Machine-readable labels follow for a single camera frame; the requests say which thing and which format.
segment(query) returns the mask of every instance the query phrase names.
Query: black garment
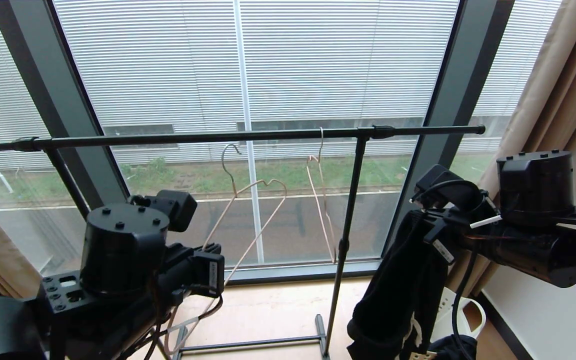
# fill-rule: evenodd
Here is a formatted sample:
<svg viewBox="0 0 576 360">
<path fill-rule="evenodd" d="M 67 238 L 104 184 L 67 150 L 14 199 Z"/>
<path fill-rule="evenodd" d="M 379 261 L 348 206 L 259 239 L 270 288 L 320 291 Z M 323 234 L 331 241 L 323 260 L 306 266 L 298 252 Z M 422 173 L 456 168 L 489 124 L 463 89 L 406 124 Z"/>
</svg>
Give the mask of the black garment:
<svg viewBox="0 0 576 360">
<path fill-rule="evenodd" d="M 477 340 L 473 339 L 467 335 L 459 335 L 461 342 L 463 343 L 463 348 L 466 353 L 470 355 L 471 359 L 477 358 Z M 443 337 L 432 344 L 428 348 L 428 351 L 434 351 L 437 353 L 435 357 L 436 360 L 466 360 L 466 356 L 462 354 L 457 343 L 453 340 L 453 336 Z"/>
<path fill-rule="evenodd" d="M 354 307 L 348 335 L 354 340 L 347 347 L 354 360 L 407 360 L 415 351 L 425 354 L 435 326 L 448 264 L 432 245 L 423 242 L 430 226 L 421 221 L 419 210 L 404 217 L 397 241 L 387 251 L 368 289 Z M 415 330 L 404 344 L 410 319 L 422 330 L 421 346 L 414 342 Z"/>
</svg>

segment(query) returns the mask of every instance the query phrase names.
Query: corrugated metal wall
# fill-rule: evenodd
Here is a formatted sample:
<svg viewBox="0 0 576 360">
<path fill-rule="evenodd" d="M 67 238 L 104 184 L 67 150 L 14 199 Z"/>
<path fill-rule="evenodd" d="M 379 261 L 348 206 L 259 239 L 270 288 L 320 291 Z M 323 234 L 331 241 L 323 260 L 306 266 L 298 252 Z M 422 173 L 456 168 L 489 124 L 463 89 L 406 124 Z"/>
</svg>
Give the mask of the corrugated metal wall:
<svg viewBox="0 0 576 360">
<path fill-rule="evenodd" d="M 517 0 L 475 114 L 509 115 L 558 8 Z M 242 0 L 252 121 L 423 117 L 457 0 Z M 55 0 L 103 126 L 172 124 L 178 133 L 235 131 L 243 121 L 231 0 Z M 47 137 L 0 34 L 0 141 Z M 460 151 L 493 151 L 467 138 Z M 222 144 L 114 151 L 120 163 L 217 160 Z M 326 143 L 329 156 L 353 143 Z M 317 144 L 259 144 L 256 157 L 303 157 Z M 367 153 L 412 153 L 371 141 Z M 42 153 L 0 153 L 0 167 L 49 167 Z"/>
</svg>

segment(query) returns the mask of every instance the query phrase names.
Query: white label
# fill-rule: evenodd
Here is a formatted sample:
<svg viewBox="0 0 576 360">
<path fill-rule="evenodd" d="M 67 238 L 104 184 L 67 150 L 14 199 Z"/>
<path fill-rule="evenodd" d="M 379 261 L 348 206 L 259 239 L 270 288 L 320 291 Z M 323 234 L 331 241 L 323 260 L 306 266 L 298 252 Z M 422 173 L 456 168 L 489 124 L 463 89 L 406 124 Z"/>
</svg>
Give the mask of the white label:
<svg viewBox="0 0 576 360">
<path fill-rule="evenodd" d="M 434 248 L 437 249 L 437 251 L 439 251 L 439 254 L 441 254 L 441 256 L 443 256 L 443 258 L 446 259 L 446 262 L 448 262 L 448 264 L 452 264 L 454 262 L 455 256 L 453 256 L 452 253 L 448 251 L 446 246 L 444 246 L 444 244 L 442 244 L 441 241 L 434 240 L 432 242 L 432 246 L 434 246 Z"/>
<path fill-rule="evenodd" d="M 210 262 L 210 269 L 208 271 L 208 285 L 211 288 L 217 289 L 217 262 Z"/>
</svg>

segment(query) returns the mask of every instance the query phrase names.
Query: light wood floor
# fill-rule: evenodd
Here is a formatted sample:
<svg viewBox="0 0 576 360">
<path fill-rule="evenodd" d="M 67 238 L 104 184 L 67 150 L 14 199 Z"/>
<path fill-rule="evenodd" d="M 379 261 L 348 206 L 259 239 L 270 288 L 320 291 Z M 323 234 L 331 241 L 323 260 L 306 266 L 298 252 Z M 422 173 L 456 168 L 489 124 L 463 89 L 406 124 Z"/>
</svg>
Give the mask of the light wood floor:
<svg viewBox="0 0 576 360">
<path fill-rule="evenodd" d="M 361 300 L 369 280 L 367 278 L 347 279 L 342 283 L 330 357 L 332 360 L 349 360 L 346 347 L 352 340 L 346 333 L 346 324 L 352 317 L 356 303 Z M 316 335 L 314 319 L 321 314 L 324 324 L 328 324 L 332 281 L 300 282 L 292 284 L 250 285 L 229 287 L 224 292 L 224 305 L 214 316 L 201 321 L 187 340 L 187 346 L 246 342 L 273 338 L 303 337 Z M 200 314 L 208 299 L 192 296 L 183 303 L 176 321 Z M 474 323 L 479 315 L 471 316 Z M 493 326 L 487 324 L 478 339 L 478 359 L 514 360 L 515 356 Z M 144 358 L 146 349 L 141 349 L 131 357 Z M 153 359 L 162 359 L 155 351 Z M 211 353 L 187 353 L 188 360 L 318 360 L 320 349 L 317 342 Z"/>
</svg>

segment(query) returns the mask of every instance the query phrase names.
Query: hanger hook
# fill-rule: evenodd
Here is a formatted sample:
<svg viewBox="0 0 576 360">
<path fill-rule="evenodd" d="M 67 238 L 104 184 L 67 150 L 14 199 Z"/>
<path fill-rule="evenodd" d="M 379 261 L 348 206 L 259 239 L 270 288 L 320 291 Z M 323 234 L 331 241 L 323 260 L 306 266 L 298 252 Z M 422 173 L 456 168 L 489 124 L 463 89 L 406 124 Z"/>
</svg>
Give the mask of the hanger hook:
<svg viewBox="0 0 576 360">
<path fill-rule="evenodd" d="M 224 146 L 223 150 L 221 151 L 221 167 L 223 168 L 223 171 L 226 171 L 226 174 L 228 174 L 228 176 L 230 176 L 230 182 L 232 183 L 232 191 L 236 193 L 237 187 L 235 186 L 235 178 L 233 177 L 233 174 L 231 174 L 231 172 L 228 171 L 228 169 L 226 169 L 226 162 L 224 162 L 224 155 L 226 155 L 226 150 L 228 150 L 228 148 L 230 148 L 231 146 L 235 149 L 235 151 L 239 155 L 242 155 L 242 152 L 240 152 L 237 145 L 235 145 L 233 143 L 229 143 L 228 145 Z"/>
<path fill-rule="evenodd" d="M 324 128 L 320 126 L 319 129 L 321 130 L 321 142 L 319 143 L 319 153 L 317 155 L 317 159 L 318 161 L 322 161 L 322 149 L 324 148 Z"/>
</svg>

